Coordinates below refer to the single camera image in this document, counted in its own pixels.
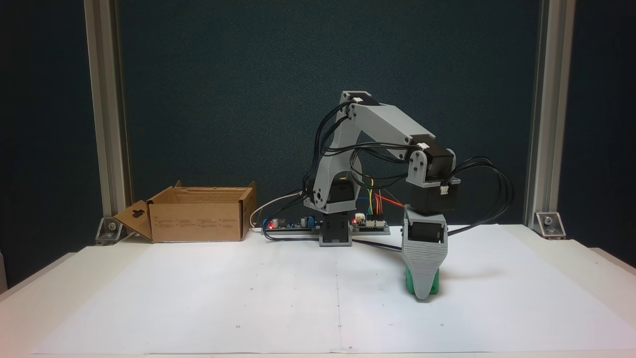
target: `cardboard box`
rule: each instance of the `cardboard box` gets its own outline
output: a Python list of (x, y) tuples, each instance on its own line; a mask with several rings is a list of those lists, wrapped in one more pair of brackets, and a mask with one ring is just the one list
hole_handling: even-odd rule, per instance
[(256, 209), (256, 184), (247, 188), (183, 187), (181, 181), (115, 219), (153, 243), (241, 241)]

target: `red wire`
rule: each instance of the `red wire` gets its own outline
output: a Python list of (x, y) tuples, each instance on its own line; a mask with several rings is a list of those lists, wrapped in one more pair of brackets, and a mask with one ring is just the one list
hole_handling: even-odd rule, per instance
[(404, 208), (404, 205), (402, 205), (400, 203), (397, 203), (397, 202), (395, 202), (395, 201), (393, 201), (391, 199), (387, 199), (386, 197), (383, 197), (381, 195), (375, 194), (375, 199), (378, 200), (378, 198), (380, 198), (381, 201), (386, 201), (389, 204), (393, 204), (395, 206), (399, 206), (400, 208)]

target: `green block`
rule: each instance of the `green block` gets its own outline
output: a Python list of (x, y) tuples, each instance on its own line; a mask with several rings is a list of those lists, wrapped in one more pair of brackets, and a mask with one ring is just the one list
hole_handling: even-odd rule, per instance
[[(411, 270), (406, 267), (406, 287), (408, 292), (415, 294), (415, 287), (413, 286), (413, 277), (411, 276)], [(439, 269), (435, 272), (435, 278), (433, 278), (433, 285), (431, 286), (430, 294), (437, 294), (439, 292)]]

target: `white table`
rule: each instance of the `white table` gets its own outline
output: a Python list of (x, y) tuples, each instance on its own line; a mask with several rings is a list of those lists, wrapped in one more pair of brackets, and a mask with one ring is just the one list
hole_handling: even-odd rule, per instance
[[(521, 225), (504, 226), (521, 242), (585, 291), (603, 302), (631, 326), (636, 327), (636, 276), (608, 261), (574, 240), (546, 241)], [(41, 357), (29, 352), (73, 314), (101, 287), (114, 280), (151, 244), (130, 238), (111, 247), (86, 247), (66, 260), (59, 260), (50, 271), (35, 280), (0, 296), (0, 357)], [(104, 357), (103, 355), (49, 355), (54, 357)], [(218, 355), (198, 355), (216, 357)], [(232, 358), (262, 355), (232, 354)], [(291, 355), (274, 354), (272, 357)], [(301, 355), (317, 357), (317, 354)], [(325, 357), (345, 354), (320, 355)], [(358, 354), (357, 357), (379, 356)], [(401, 357), (636, 357), (636, 350), (604, 352), (530, 352), (530, 353), (450, 353), (401, 354)], [(112, 355), (111, 357), (136, 357)], [(162, 358), (193, 355), (161, 355)]]

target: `cable connector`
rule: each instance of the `cable connector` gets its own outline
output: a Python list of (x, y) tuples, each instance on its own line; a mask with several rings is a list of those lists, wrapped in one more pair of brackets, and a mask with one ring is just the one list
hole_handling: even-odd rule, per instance
[(431, 146), (426, 143), (417, 143), (416, 146), (420, 147), (422, 150), (428, 149)]

